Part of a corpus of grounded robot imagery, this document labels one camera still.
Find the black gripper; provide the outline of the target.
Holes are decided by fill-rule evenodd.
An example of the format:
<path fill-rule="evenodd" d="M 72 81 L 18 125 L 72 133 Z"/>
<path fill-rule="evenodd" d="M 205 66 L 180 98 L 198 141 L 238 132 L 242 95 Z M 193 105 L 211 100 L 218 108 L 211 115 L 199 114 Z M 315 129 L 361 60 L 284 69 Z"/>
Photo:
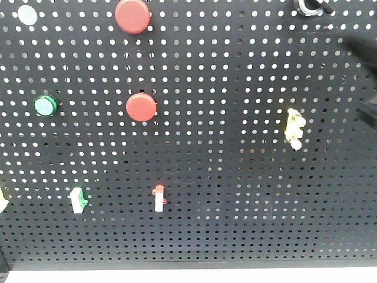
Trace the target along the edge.
<path fill-rule="evenodd" d="M 332 14 L 335 10 L 326 0 L 316 0 L 319 8 L 326 14 Z M 376 80 L 376 40 L 368 40 L 361 37 L 345 37 L 343 45 L 352 51 L 360 62 L 371 71 L 372 76 Z M 367 97 L 358 107 L 359 118 L 376 129 L 376 91 Z"/>

